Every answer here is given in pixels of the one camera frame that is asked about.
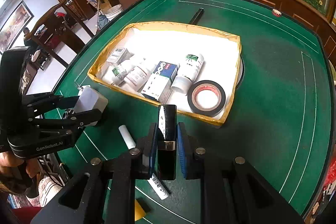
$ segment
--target red object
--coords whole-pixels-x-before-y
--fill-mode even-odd
[[[42,207],[23,207],[13,209],[13,213],[20,220],[21,224],[30,224],[35,215],[42,209]]]
[[[336,157],[332,158],[327,177],[324,181],[324,187],[329,185],[330,183],[333,183],[336,180]]]
[[[65,17],[66,14],[65,13],[56,12],[56,16],[58,16],[58,17]]]

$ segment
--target bottle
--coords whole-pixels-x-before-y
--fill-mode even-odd
[[[144,83],[147,82],[149,76],[156,68],[156,63],[150,59],[146,59],[137,65],[127,76],[124,81],[135,91],[138,91]]]
[[[201,54],[187,54],[185,60],[180,63],[177,76],[174,79],[171,89],[187,95],[193,81],[195,81],[203,65],[204,57]]]
[[[130,57],[130,59],[126,59],[125,61],[121,62],[112,70],[112,83],[115,85],[119,85],[122,81],[124,81],[126,75],[129,74],[131,70],[134,69],[134,67],[137,64],[141,63],[143,60],[144,58],[133,55],[132,57]]]

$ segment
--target yellow object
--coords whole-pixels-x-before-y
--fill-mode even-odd
[[[109,55],[111,54],[111,52],[115,49],[115,47],[118,45],[118,43],[125,37],[127,31],[130,28],[137,28],[139,30],[151,30],[151,31],[180,31],[180,32],[187,32],[187,33],[196,33],[196,34],[203,34],[203,35],[209,35],[209,36],[213,36],[213,37],[221,37],[221,38],[227,38],[228,40],[235,42],[237,44],[237,48],[239,50],[239,54],[241,52],[241,43],[240,43],[240,36],[235,35],[235,34],[231,34],[231,33],[227,33],[227,32],[223,32],[217,29],[212,29],[212,28],[206,28],[206,27],[202,27],[202,26],[196,26],[196,25],[189,25],[189,24],[184,24],[184,23],[177,23],[177,22],[167,22],[167,21],[152,21],[152,22],[141,22],[141,23],[132,23],[127,25],[114,39],[112,39],[107,46],[101,51],[101,53],[99,54],[98,58],[96,59],[96,61],[93,63],[93,65],[91,66],[91,68],[88,70],[87,75],[90,77],[91,80],[98,82],[112,90],[121,92],[123,94],[126,94],[128,96],[132,96],[135,97],[137,99],[146,101],[152,105],[156,105],[159,106],[161,105],[161,103],[154,101],[154,100],[150,100],[144,97],[141,97],[137,94],[125,91],[123,89],[121,89],[118,86],[115,85],[109,85],[106,82],[104,82],[103,80],[99,79],[98,77],[96,77],[96,74],[98,74],[98,72],[100,71],[100,69],[102,68],[102,66],[105,64],[105,61],[107,60],[107,58],[109,57]],[[186,112],[186,111],[182,111],[182,110],[177,110],[178,113],[183,114],[183,115],[187,115],[190,117],[194,117],[198,120],[201,120],[203,122],[208,122],[210,124],[213,124],[215,126],[221,126],[230,110],[233,104],[233,99],[234,99],[234,95],[235,95],[235,90],[236,90],[236,82],[237,82],[237,78],[238,78],[238,72],[239,72],[239,58],[238,58],[238,62],[236,65],[236,79],[235,79],[235,83],[233,85],[232,88],[232,93],[230,96],[230,100],[226,103],[225,106],[225,110],[223,115],[221,116],[220,119],[214,119],[212,117],[208,117],[205,115],[201,115],[201,114],[197,114],[197,113],[191,113],[191,112]]]
[[[334,85],[336,85],[336,71],[334,66],[332,65],[332,63],[329,60],[329,65],[330,65],[330,69],[331,69],[331,73],[333,75],[333,80],[334,80]]]
[[[146,213],[136,199],[134,200],[134,202],[135,202],[134,221],[137,221],[137,220],[143,218],[146,215]]]

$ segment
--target white pill bottle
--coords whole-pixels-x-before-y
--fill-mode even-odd
[[[200,53],[187,54],[184,60],[180,62],[180,68],[177,71],[177,76],[171,85],[171,89],[187,95],[203,63],[204,57]]]

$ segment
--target green label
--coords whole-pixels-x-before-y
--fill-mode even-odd
[[[187,61],[197,61],[198,56],[193,55],[193,54],[188,54],[185,58]]]
[[[121,72],[119,66],[116,66],[116,67],[112,70],[112,72],[113,72],[114,76],[119,75],[120,72]]]

